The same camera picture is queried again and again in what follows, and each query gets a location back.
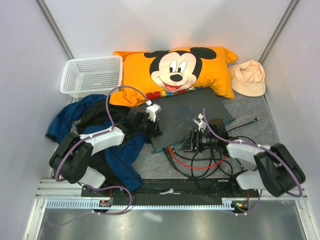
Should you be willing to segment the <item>dark grey network switch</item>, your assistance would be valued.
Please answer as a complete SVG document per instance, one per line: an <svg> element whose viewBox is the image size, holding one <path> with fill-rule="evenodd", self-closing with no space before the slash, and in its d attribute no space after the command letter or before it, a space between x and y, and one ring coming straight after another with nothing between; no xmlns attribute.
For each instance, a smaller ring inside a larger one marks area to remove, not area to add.
<svg viewBox="0 0 320 240"><path fill-rule="evenodd" d="M167 146L183 142L188 137L190 129L197 127L194 119L203 109L207 120L222 119L225 125L234 121L222 100L209 87L156 98L151 102L161 108L156 117L159 119L159 129L162 132L162 135L151 140L152 154L160 153Z"/></svg>

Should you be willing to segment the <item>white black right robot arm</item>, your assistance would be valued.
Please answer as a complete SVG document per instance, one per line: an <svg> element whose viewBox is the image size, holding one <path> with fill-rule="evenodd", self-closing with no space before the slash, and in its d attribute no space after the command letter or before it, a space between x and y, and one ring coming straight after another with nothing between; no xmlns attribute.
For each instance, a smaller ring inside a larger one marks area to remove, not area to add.
<svg viewBox="0 0 320 240"><path fill-rule="evenodd" d="M222 156L255 165L255 170L236 174L235 181L229 184L233 196L240 197L249 189L257 189L279 197L293 188L298 188L298 196L302 195L301 185L306 176L283 144L260 145L244 141L242 137L229 136L221 119L213 119L210 124L195 119L195 123L198 126L190 130L181 146L182 151L202 152L212 148Z"/></svg>

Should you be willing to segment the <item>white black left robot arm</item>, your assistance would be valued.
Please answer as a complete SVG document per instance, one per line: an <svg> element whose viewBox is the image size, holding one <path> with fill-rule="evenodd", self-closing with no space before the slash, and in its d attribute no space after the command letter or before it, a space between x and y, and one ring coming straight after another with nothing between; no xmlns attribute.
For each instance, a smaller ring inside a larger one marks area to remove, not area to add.
<svg viewBox="0 0 320 240"><path fill-rule="evenodd" d="M89 166L92 155L113 146L121 146L135 134L144 134L152 139L162 135L157 113L158 104L148 106L145 112L131 109L117 126L90 134L68 133L49 160L49 166L57 176L62 176L71 184L81 183L92 187L99 197L106 196L110 185L106 177Z"/></svg>

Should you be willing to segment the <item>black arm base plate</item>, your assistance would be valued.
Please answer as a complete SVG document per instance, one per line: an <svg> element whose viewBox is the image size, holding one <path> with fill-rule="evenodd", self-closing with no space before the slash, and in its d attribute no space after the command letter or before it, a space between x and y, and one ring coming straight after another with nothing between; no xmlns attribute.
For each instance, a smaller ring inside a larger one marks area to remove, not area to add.
<svg viewBox="0 0 320 240"><path fill-rule="evenodd" d="M136 204L220 204L225 198L247 200L257 198L259 192L254 189L241 190L228 178L205 178L193 181L189 178L145 179L144 184L131 192L131 196L121 189L94 191L84 188L82 197L97 200L111 197L112 203Z"/></svg>

